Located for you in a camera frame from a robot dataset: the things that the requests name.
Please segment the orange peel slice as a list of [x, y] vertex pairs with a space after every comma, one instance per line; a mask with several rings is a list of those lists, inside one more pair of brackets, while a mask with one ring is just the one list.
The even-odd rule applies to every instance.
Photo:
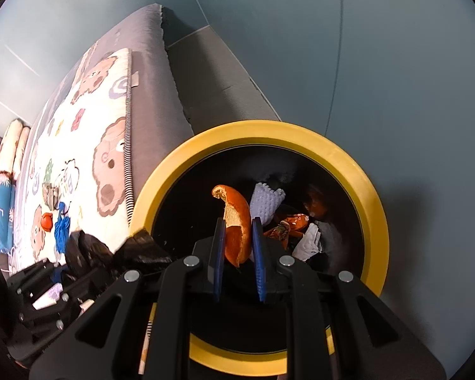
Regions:
[[251, 216], [246, 199], [234, 188], [218, 184], [212, 196], [224, 202], [225, 258], [239, 268], [250, 258]]

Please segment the long purple knit cloth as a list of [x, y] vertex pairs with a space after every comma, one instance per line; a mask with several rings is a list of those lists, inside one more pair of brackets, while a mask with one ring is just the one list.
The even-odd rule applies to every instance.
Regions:
[[285, 197], [286, 193], [281, 188], [273, 190], [265, 183], [257, 183], [250, 200], [251, 218], [258, 217], [262, 225], [269, 224]]

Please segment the orange snack wrapper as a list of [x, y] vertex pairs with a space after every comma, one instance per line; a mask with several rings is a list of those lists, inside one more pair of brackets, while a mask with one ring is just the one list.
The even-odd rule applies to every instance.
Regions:
[[265, 231], [263, 235], [281, 242], [283, 248], [287, 250], [289, 238], [297, 238], [300, 241], [308, 225], [316, 220], [322, 220], [328, 213], [328, 203], [317, 194], [311, 194], [310, 200], [304, 203], [304, 207], [307, 214], [276, 215], [277, 224]]

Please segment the white tissue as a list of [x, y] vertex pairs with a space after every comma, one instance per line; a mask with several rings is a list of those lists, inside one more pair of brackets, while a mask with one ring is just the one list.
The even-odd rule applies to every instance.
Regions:
[[332, 260], [342, 248], [342, 237], [332, 223], [316, 220], [308, 225], [304, 236], [293, 250], [293, 257], [306, 262], [317, 254]]

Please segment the black plastic bag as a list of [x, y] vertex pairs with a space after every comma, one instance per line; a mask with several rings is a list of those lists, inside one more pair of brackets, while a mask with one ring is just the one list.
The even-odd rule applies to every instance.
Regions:
[[70, 275], [75, 277], [83, 277], [93, 269], [104, 269], [113, 276], [132, 269], [149, 274], [172, 264], [171, 256], [145, 229], [125, 239], [115, 253], [93, 235], [74, 231], [66, 242], [65, 258]]

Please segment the grey noodle snack packet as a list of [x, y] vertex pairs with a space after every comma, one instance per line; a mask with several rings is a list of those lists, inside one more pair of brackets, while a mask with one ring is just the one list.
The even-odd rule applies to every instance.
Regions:
[[59, 189], [51, 182], [52, 170], [53, 161], [49, 160], [42, 182], [42, 199], [50, 211], [56, 210], [59, 202]]

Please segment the yellow rimmed black trash bin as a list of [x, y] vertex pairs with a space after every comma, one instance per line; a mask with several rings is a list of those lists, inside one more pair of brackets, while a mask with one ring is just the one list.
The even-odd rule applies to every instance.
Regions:
[[197, 256], [174, 262], [165, 270], [155, 309], [144, 376], [147, 379], [185, 379], [189, 361], [213, 369], [267, 375], [284, 369], [291, 379], [331, 377], [330, 357], [335, 356], [344, 379], [374, 379], [372, 345], [358, 308], [358, 298], [380, 304], [390, 259], [390, 237], [382, 203], [359, 165], [341, 148], [317, 133], [290, 123], [248, 120], [228, 123], [202, 132], [170, 153], [147, 179], [135, 204], [129, 229], [138, 232], [153, 225], [159, 207], [175, 181], [195, 163], [236, 146], [271, 145], [289, 149], [317, 162], [340, 183], [357, 210], [364, 237], [364, 266], [352, 280], [330, 278], [334, 311], [331, 323], [323, 320], [316, 277], [304, 263], [284, 255], [263, 237], [259, 220], [252, 220], [256, 281], [267, 287], [267, 276], [285, 277], [289, 287], [286, 352], [266, 357], [225, 352], [192, 338], [186, 301], [199, 289], [204, 275], [220, 282], [223, 251], [215, 249], [212, 262], [203, 266]]

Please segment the blue knotted glove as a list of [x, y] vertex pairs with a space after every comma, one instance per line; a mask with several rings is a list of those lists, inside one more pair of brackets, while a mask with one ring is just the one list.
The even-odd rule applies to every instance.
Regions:
[[70, 235], [71, 219], [67, 215], [68, 208], [64, 202], [58, 204], [58, 217], [54, 223], [55, 249], [60, 254], [66, 253], [66, 244]]

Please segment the orange peel cup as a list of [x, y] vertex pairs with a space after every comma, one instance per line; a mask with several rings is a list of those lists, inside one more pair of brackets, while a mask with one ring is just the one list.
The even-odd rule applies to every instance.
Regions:
[[51, 232], [54, 226], [53, 214], [52, 213], [43, 213], [41, 215], [40, 225], [42, 230], [45, 232]]

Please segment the blue floral pillow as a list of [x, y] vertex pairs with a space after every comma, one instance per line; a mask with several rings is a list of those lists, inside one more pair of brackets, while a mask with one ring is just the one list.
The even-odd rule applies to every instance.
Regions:
[[10, 173], [0, 173], [0, 254], [10, 255], [13, 247], [15, 185]]

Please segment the cartoon bear quilt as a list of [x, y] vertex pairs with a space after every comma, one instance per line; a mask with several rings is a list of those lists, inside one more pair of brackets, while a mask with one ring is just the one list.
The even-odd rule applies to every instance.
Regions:
[[63, 263], [54, 232], [40, 225], [43, 213], [57, 220], [42, 199], [48, 161], [59, 202], [68, 208], [70, 231], [84, 231], [116, 251], [129, 234], [125, 207], [126, 105], [131, 87], [131, 51], [119, 49], [77, 74], [78, 82], [42, 129], [32, 161], [23, 160], [16, 189], [13, 249], [14, 272], [47, 258]]

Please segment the peach folded pillow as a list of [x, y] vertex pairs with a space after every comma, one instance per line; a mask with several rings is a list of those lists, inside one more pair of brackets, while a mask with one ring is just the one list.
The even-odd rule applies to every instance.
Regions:
[[22, 120], [16, 119], [9, 124], [0, 145], [0, 173], [18, 177], [29, 134], [30, 127]]

